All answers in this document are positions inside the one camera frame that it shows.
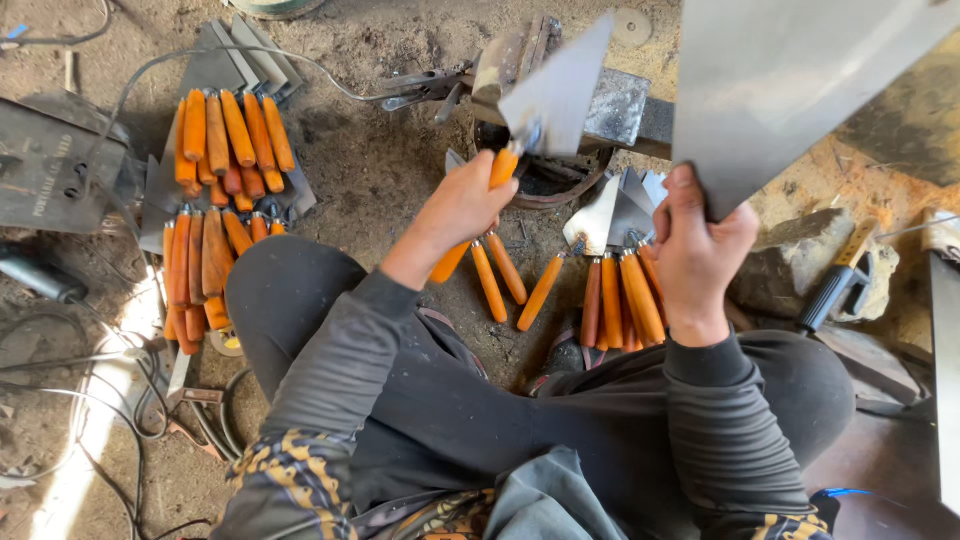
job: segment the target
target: rock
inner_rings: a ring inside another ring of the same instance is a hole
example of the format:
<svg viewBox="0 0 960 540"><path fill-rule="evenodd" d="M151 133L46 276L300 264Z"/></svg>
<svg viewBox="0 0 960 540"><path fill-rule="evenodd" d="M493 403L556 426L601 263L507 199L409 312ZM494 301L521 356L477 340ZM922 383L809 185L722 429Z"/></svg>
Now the rock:
<svg viewBox="0 0 960 540"><path fill-rule="evenodd" d="M751 250L728 291L740 307L764 314L795 319L816 293L820 279L853 233L854 223L846 209L825 209L771 230ZM829 320L850 322L877 319L890 301L890 277L900 257L889 246L876 245L874 282L857 315L837 314L841 297Z"/></svg>

